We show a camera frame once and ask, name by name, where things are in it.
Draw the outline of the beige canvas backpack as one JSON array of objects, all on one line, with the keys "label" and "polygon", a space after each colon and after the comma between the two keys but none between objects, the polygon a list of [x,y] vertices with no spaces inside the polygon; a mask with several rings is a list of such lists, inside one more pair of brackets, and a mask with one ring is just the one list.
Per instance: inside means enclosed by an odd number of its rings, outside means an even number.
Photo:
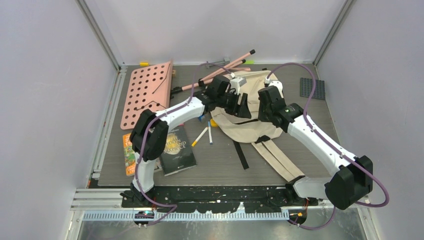
[{"label": "beige canvas backpack", "polygon": [[246,79],[240,88],[242,93],[248,94],[247,106],[251,118],[240,118],[230,115],[223,108],[217,107],[211,111],[212,119],[219,128],[233,141],[252,144],[261,157],[286,181],[290,182],[304,173],[277,147],[273,139],[280,137],[283,130],[270,122],[258,120],[259,95],[258,91],[264,87],[264,80],[269,70],[236,71],[237,77]]}]

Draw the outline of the black moon and sixpence book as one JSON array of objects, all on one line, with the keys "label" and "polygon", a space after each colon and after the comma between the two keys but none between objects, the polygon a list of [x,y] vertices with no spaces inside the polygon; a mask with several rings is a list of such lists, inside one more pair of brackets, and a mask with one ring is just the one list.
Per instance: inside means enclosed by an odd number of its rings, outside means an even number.
[{"label": "black moon and sixpence book", "polygon": [[175,127],[167,134],[165,148],[159,159],[164,176],[170,176],[197,166],[183,124]]}]

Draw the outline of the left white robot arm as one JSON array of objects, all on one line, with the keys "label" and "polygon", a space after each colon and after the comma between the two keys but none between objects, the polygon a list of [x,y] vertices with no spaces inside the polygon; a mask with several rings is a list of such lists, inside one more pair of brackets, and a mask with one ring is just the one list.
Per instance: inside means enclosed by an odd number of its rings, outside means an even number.
[{"label": "left white robot arm", "polygon": [[170,108],[153,112],[144,110],[129,137],[136,154],[134,179],[130,184],[135,200],[141,207],[153,202],[154,167],[156,159],[164,152],[168,133],[188,120],[223,109],[227,114],[250,119],[248,95],[241,92],[247,83],[244,76],[215,76],[204,89],[191,91],[188,99]]}]

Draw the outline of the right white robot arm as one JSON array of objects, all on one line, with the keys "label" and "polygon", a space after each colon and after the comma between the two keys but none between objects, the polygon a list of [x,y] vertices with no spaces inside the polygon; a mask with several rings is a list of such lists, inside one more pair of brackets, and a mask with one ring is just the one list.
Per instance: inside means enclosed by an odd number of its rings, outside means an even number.
[{"label": "right white robot arm", "polygon": [[329,177],[297,177],[285,198],[299,205],[305,198],[329,200],[345,210],[373,190],[373,162],[357,157],[323,132],[296,103],[286,104],[276,86],[258,91],[259,115],[262,122],[272,123],[302,143],[323,164]]}]

